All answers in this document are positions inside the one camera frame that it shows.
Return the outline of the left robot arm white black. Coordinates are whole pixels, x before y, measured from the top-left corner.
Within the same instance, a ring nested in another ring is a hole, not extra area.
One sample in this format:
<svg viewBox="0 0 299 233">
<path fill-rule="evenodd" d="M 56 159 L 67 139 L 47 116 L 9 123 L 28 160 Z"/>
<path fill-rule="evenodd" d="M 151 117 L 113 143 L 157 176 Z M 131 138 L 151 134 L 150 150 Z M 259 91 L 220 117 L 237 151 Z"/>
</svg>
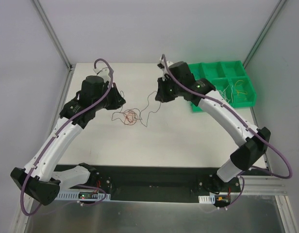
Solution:
<svg viewBox="0 0 299 233">
<path fill-rule="evenodd" d="M 24 205 L 25 195 L 46 206 L 61 190 L 78 185 L 93 188 L 98 175 L 92 166 L 80 163 L 62 172 L 56 172 L 55 168 L 71 142 L 95 118 L 97 111 L 116 110 L 125 102 L 113 78 L 86 77 L 75 97 L 63 106 L 57 126 L 41 149 L 23 168 L 12 170 L 11 178 L 20 189 L 20 205 Z"/>
</svg>

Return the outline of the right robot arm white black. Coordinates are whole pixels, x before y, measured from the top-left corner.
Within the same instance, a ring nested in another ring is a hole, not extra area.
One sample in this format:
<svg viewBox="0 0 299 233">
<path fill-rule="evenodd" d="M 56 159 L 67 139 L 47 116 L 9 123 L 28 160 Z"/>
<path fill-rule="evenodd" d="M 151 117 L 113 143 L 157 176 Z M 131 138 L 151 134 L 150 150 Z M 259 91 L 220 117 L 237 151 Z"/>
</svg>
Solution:
<svg viewBox="0 0 299 233">
<path fill-rule="evenodd" d="M 215 190 L 226 190 L 232 178 L 251 168 L 265 154 L 270 139 L 269 129 L 259 129 L 247 122 L 224 100 L 211 82 L 206 78 L 196 80 L 187 63 L 161 60 L 157 66 L 163 75 L 157 80 L 156 101 L 166 103 L 183 97 L 208 113 L 238 146 L 213 178 Z"/>
</svg>

